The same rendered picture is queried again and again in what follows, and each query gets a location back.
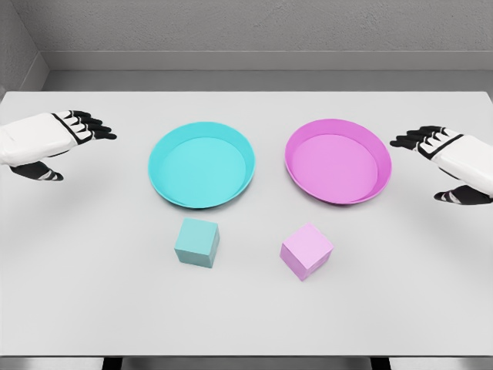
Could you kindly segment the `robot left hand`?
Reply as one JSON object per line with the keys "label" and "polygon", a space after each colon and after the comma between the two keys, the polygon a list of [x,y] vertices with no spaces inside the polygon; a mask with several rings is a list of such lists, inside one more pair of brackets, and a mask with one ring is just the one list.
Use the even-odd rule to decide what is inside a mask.
{"label": "robot left hand", "polygon": [[84,111],[40,113],[0,126],[0,165],[31,180],[62,181],[63,175],[45,165],[43,159],[92,140],[116,138],[111,128]]}

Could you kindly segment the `pink block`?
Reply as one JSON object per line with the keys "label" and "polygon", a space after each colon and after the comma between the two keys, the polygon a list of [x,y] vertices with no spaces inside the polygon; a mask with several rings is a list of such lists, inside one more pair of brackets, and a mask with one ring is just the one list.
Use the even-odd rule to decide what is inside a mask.
{"label": "pink block", "polygon": [[304,281],[328,261],[333,244],[311,223],[303,225],[283,241],[280,258]]}

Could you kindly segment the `pink plate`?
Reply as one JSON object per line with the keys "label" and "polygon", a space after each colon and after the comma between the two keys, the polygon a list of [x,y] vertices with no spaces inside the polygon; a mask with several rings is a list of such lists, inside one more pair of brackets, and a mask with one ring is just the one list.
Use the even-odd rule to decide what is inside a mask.
{"label": "pink plate", "polygon": [[388,185],[392,161],[372,131],[344,119],[319,119],[296,129],[284,150],[292,181],[329,204],[370,200]]}

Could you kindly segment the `cyan block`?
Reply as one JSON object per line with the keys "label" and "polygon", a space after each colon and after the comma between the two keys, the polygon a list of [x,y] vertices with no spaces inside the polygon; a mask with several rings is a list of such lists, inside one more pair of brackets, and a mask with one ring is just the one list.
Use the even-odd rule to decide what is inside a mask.
{"label": "cyan block", "polygon": [[217,223],[186,217],[174,251],[180,262],[212,268],[220,242]]}

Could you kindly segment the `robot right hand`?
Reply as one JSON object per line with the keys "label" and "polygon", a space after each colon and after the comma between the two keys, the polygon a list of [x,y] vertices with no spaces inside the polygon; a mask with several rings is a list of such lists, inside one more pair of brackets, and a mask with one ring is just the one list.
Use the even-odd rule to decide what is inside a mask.
{"label": "robot right hand", "polygon": [[434,199],[457,205],[493,204],[493,146],[443,126],[422,126],[390,141],[392,147],[419,153],[463,184]]}

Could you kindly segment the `cyan plate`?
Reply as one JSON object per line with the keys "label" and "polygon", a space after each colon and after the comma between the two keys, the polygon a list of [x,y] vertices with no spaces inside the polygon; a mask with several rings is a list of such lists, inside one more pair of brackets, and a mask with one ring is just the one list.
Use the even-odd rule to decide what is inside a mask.
{"label": "cyan plate", "polygon": [[171,130],[153,147],[148,162],[155,191],[191,209],[217,207],[239,196],[255,168],[250,141],[233,127],[215,122]]}

